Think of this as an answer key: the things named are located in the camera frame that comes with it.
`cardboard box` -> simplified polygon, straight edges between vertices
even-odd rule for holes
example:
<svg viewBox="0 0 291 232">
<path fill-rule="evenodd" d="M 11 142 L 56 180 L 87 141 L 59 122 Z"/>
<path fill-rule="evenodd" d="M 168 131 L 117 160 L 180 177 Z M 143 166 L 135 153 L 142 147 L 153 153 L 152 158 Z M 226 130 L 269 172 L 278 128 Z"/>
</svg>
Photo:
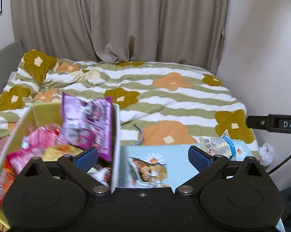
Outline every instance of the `cardboard box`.
<svg viewBox="0 0 291 232">
<path fill-rule="evenodd" d="M 118 186 L 118 171 L 119 171 L 119 158 L 120 158 L 120 134 L 121 123 L 119 106 L 113 105 L 113 131 L 112 131 L 112 145 L 113 145 L 113 168 L 111 176 L 111 191 L 115 190 Z M 60 114 L 60 103 L 37 103 L 25 108 L 22 116 L 10 135 L 8 141 L 3 147 L 0 154 L 0 171 L 6 162 L 6 155 L 19 150 L 21 148 L 22 139 L 24 136 L 30 134 L 33 130 L 40 126 L 50 123 L 62 124 Z M 9 228 L 9 225 L 0 210 L 0 222 Z"/>
</svg>

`red snack package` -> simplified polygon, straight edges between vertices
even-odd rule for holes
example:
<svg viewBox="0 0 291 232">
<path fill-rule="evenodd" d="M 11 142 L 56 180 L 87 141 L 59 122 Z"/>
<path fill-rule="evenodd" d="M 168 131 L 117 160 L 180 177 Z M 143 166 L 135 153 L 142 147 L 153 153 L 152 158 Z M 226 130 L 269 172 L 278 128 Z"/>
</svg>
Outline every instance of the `red snack package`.
<svg viewBox="0 0 291 232">
<path fill-rule="evenodd" d="M 17 177 L 17 174 L 12 167 L 11 163 L 7 160 L 6 164 L 0 172 L 0 207 L 2 205 L 3 198 L 7 193 L 9 187 Z"/>
</svg>

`metal screw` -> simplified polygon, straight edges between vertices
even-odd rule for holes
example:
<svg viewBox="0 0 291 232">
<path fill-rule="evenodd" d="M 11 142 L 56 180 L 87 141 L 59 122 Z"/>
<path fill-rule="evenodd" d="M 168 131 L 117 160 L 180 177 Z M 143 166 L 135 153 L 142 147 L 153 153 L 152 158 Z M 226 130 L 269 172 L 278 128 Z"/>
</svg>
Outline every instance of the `metal screw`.
<svg viewBox="0 0 291 232">
<path fill-rule="evenodd" d="M 183 194 L 189 194 L 191 193 L 194 189 L 191 186 L 188 185 L 183 185 L 178 187 L 178 190 L 183 193 Z"/>
<path fill-rule="evenodd" d="M 107 188 L 107 187 L 104 186 L 104 185 L 98 185 L 98 186 L 96 186 L 96 187 L 93 187 L 93 191 L 94 191 L 94 193 L 97 193 L 97 194 L 103 194 L 103 193 L 106 193 L 108 190 L 109 190 L 109 188 Z"/>
<path fill-rule="evenodd" d="M 146 193 L 146 192 L 140 192 L 140 193 L 139 193 L 139 196 L 140 196 L 140 197 L 146 197 L 146 196 L 147 196 L 147 193 Z"/>
</svg>

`daisy print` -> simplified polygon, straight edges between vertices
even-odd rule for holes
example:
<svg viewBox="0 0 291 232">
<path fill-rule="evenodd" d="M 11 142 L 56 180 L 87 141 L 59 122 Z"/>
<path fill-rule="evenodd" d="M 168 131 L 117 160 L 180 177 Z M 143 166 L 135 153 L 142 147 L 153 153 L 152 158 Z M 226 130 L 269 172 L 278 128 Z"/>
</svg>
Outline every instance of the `daisy print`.
<svg viewBox="0 0 291 232">
<path fill-rule="evenodd" d="M 148 157 L 145 157 L 145 161 L 151 164 L 162 163 L 165 160 L 161 158 L 161 155 L 158 153 L 152 153 L 152 155 L 148 154 Z"/>
<path fill-rule="evenodd" d="M 244 151 L 243 146 L 235 145 L 235 149 L 236 149 L 236 159 L 239 161 L 243 161 L 246 156 L 246 152 Z"/>
</svg>

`black cable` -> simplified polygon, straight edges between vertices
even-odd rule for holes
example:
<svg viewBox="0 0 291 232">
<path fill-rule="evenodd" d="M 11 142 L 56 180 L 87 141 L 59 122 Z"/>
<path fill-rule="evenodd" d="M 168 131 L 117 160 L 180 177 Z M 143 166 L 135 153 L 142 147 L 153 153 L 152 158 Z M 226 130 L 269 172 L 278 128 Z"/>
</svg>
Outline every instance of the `black cable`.
<svg viewBox="0 0 291 232">
<path fill-rule="evenodd" d="M 270 170 L 268 172 L 268 174 L 273 173 L 274 171 L 276 171 L 277 169 L 279 169 L 282 165 L 284 165 L 287 161 L 289 161 L 291 159 L 291 155 L 288 156 L 285 160 L 283 160 L 279 165 L 277 165 L 276 167 L 274 167 L 272 170 Z"/>
</svg>

